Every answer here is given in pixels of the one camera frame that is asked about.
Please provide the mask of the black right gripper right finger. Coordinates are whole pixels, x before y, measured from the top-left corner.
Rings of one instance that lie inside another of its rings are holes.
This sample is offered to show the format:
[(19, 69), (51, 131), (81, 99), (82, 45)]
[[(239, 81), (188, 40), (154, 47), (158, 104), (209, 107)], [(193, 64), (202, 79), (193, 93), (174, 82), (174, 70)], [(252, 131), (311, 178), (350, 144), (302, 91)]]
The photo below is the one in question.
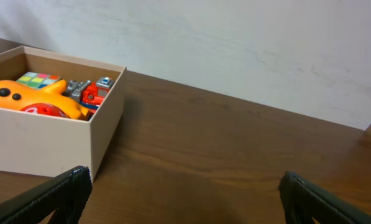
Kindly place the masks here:
[(278, 190), (287, 224), (371, 224), (370, 215), (294, 172), (285, 172)]

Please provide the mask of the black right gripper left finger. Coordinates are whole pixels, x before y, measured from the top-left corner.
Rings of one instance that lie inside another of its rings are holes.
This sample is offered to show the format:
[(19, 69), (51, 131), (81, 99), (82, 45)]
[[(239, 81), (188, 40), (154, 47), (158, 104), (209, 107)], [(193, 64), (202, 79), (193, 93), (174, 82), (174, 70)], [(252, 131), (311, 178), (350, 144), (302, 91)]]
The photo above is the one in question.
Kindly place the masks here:
[(92, 192), (88, 167), (76, 166), (10, 200), (0, 203), (0, 223), (77, 224)]

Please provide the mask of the red toy fire truck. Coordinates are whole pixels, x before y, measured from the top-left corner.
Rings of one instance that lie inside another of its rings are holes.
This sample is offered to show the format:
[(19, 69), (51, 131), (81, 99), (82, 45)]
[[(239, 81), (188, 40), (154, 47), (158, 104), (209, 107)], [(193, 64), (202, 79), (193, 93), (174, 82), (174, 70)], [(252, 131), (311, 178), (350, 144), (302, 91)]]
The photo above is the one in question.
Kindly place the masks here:
[(96, 82), (91, 80), (85, 82), (70, 80), (62, 95), (75, 100), (89, 109), (91, 114), (94, 114), (110, 92), (113, 84), (114, 80), (110, 77), (101, 77)]

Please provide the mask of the yellow rubber duck toy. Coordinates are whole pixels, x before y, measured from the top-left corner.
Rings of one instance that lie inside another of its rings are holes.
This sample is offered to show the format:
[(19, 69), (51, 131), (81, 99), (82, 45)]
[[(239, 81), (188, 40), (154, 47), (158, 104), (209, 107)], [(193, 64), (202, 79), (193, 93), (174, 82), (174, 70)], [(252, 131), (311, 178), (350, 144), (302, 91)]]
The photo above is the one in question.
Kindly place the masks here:
[(21, 110), (36, 103), (46, 103), (61, 109), (69, 118), (87, 120), (90, 110), (77, 101), (63, 96), (67, 88), (65, 80), (33, 89), (13, 80), (0, 80), (0, 108)]

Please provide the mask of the multicoloured puzzle cube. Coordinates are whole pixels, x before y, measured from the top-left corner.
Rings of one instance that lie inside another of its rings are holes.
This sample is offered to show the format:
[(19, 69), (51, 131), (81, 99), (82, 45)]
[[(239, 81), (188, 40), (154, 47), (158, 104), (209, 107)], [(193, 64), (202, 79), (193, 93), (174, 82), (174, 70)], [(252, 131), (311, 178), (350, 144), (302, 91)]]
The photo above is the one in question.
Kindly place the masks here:
[(44, 73), (27, 72), (16, 82), (27, 85), (33, 89), (41, 89), (45, 86), (54, 84), (60, 81), (62, 78), (56, 75), (48, 75)]

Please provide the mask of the red polyhedral die ball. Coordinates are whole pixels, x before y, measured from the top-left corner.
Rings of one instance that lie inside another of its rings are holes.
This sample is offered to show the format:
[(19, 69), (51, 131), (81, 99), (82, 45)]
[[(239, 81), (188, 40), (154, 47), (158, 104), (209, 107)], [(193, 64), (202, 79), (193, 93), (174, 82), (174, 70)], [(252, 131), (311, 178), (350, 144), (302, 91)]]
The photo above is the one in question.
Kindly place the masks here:
[(47, 116), (69, 118), (69, 116), (60, 108), (47, 103), (35, 103), (22, 108), (21, 111), (33, 114), (43, 114)]

